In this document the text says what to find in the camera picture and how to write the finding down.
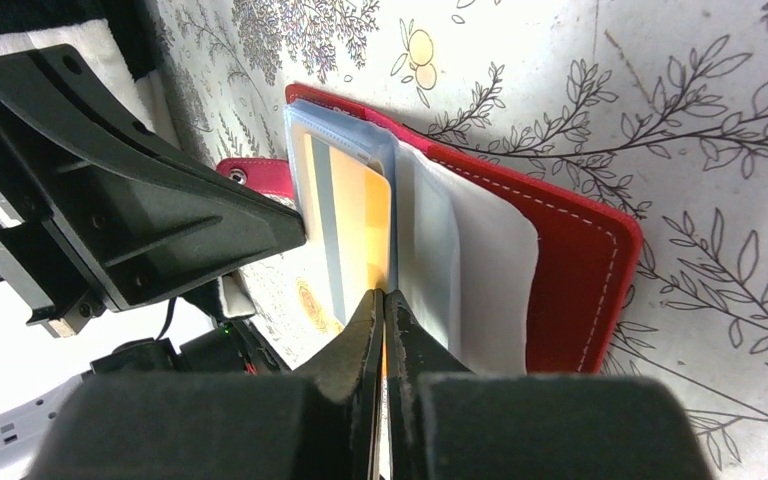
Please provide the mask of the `red leather card holder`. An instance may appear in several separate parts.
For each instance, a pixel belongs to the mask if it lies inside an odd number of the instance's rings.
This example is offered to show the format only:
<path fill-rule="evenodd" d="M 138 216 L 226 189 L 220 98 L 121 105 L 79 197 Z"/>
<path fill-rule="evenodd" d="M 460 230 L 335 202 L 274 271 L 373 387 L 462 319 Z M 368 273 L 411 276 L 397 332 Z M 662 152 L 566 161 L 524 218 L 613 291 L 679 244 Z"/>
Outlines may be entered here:
<path fill-rule="evenodd" d="M 598 371 L 642 246 L 633 217 L 434 141 L 371 106 L 300 84 L 286 100 L 287 158 L 227 158 L 217 170 L 298 211 L 306 239 L 226 280 L 227 305 L 252 293 L 267 318 L 300 315 L 329 334 L 343 328 L 297 201 L 291 128 L 313 125 L 388 180 L 384 290 L 402 292 L 462 364 L 497 375 Z"/>

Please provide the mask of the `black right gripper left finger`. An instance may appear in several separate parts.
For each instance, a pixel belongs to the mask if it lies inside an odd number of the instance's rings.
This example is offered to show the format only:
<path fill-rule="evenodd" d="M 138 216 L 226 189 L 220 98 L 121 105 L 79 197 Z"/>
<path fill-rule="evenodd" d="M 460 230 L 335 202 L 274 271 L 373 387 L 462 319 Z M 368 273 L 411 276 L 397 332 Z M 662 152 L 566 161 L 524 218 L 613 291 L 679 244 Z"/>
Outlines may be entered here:
<path fill-rule="evenodd" d="M 376 479 L 384 292 L 367 291 L 344 330 L 294 371 L 307 381 L 296 459 L 304 479 Z"/>

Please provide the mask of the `yellow credit card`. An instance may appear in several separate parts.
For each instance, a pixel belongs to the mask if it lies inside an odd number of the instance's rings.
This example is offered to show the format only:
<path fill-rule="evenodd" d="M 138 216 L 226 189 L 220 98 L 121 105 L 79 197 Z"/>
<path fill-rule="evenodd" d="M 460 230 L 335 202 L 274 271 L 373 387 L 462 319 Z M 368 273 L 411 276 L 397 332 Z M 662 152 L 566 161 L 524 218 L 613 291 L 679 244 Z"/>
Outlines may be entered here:
<path fill-rule="evenodd" d="M 389 280 L 391 189 L 380 168 L 313 125 L 291 128 L 297 201 L 333 316 L 344 330 L 362 296 Z"/>

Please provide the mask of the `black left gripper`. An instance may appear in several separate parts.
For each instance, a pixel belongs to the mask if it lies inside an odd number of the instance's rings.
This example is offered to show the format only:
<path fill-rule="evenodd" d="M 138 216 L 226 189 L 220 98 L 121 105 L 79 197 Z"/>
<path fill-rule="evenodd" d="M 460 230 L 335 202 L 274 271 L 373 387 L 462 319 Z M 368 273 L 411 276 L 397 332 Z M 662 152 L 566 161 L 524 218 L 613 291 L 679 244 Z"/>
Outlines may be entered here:
<path fill-rule="evenodd" d="M 29 326 L 180 295 L 301 246 L 294 210 L 150 131 L 68 45 L 0 56 L 0 282 Z"/>

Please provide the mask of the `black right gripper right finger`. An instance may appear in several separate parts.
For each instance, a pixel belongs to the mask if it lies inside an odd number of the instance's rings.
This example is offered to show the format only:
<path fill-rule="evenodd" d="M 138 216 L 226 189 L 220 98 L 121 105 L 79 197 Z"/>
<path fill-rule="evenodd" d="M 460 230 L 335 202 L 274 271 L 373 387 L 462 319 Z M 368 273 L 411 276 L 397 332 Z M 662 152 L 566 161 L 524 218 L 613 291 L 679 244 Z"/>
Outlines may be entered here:
<path fill-rule="evenodd" d="M 468 368 L 420 325 L 402 292 L 385 296 L 384 322 L 391 477 L 427 479 L 431 416 L 423 410 L 420 377 Z"/>

